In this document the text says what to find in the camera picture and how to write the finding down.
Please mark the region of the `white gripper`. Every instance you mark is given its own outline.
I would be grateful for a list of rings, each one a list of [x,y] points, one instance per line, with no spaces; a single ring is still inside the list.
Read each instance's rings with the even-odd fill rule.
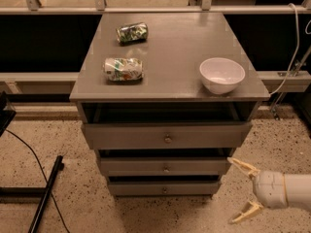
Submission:
[[[248,200],[245,206],[228,221],[230,224],[237,224],[258,215],[263,210],[263,206],[269,209],[287,207],[285,179],[282,173],[259,171],[255,166],[233,157],[229,157],[227,161],[246,177],[253,179],[253,192],[261,202],[260,204]]]

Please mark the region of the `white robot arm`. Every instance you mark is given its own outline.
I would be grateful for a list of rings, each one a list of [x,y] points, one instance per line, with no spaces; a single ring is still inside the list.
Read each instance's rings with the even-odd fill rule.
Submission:
[[[285,174],[263,171],[255,166],[229,157],[228,162],[239,169],[253,184],[253,193],[258,201],[248,201],[244,208],[230,219],[236,224],[256,216],[265,208],[299,208],[311,211],[311,175]]]

